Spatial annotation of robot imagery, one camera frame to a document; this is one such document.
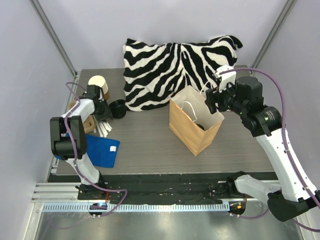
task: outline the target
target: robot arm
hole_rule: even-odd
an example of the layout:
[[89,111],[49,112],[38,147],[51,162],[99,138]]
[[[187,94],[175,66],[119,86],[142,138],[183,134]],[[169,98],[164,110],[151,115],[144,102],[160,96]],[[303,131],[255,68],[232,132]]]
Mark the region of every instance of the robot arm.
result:
[[[231,193],[248,194],[268,205],[271,213],[282,222],[292,219],[316,206],[300,182],[286,153],[282,138],[282,117],[274,107],[264,105],[262,84],[255,77],[246,76],[236,80],[236,73],[221,72],[230,66],[218,68],[215,77],[220,80],[218,89],[206,91],[206,105],[211,114],[230,110],[240,116],[242,124],[266,152],[280,185],[257,180],[244,172],[227,179]],[[320,193],[304,172],[286,131],[288,146],[303,179],[315,197]]]
[[[66,136],[67,129],[64,120],[68,114],[67,123],[70,127],[72,136],[76,143],[78,159],[75,160],[73,145],[69,136]],[[53,117],[50,120],[50,136],[51,136],[51,151],[54,156],[60,157],[61,160],[69,163],[73,169],[82,173],[92,183],[101,188],[106,188],[105,181],[101,173],[93,166],[87,154],[87,140],[83,122],[88,116],[94,115],[98,121],[104,121],[107,118],[112,118],[112,113],[109,109],[107,101],[103,98],[103,91],[99,86],[88,85],[86,92],[80,97],[80,102],[67,113],[59,117]],[[104,192],[97,190],[86,181],[78,172],[81,179],[79,188],[80,193],[84,193],[88,198],[96,198]]]

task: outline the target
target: blue cloth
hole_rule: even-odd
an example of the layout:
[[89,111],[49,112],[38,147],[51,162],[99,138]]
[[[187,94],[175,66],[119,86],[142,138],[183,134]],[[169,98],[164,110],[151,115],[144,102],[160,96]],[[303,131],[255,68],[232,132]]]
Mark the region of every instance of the blue cloth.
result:
[[120,142],[98,136],[85,135],[87,141],[87,154],[96,167],[113,168]]

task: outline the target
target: white tag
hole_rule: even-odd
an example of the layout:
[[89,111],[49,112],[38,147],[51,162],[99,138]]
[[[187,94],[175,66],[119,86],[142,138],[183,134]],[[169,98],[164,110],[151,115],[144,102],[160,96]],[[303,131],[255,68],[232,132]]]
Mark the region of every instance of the white tag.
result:
[[110,152],[115,152],[117,150],[117,147],[116,146],[111,146],[110,147]]

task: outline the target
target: zebra print fabric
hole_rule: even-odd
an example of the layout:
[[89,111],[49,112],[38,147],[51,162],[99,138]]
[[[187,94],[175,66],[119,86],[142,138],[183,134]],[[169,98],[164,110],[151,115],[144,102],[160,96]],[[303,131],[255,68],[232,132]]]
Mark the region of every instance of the zebra print fabric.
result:
[[131,111],[166,106],[171,97],[190,85],[197,90],[215,88],[214,73],[222,65],[234,66],[241,41],[221,36],[201,43],[147,45],[127,39],[123,46],[125,104]]

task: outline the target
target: gray floor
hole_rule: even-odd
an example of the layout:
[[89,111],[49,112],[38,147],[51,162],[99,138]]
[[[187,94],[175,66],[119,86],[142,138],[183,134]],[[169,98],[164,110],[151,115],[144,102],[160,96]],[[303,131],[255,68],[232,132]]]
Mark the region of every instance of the gray floor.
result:
[[[84,69],[79,84],[86,86],[95,75],[105,77],[110,102],[124,99],[124,70]],[[169,106],[144,112],[127,112],[122,119],[109,120],[108,138],[120,141],[114,168],[98,169],[106,174],[207,173],[207,172],[273,172],[261,146],[232,113],[223,113],[222,123],[213,143],[194,156],[169,129]],[[75,175],[60,161],[57,175]]]
[[[247,203],[247,216],[264,212],[258,202]],[[230,217],[226,212],[114,213],[87,219],[87,213],[42,214],[36,240],[302,240],[292,221],[276,220],[271,213],[257,220]]]

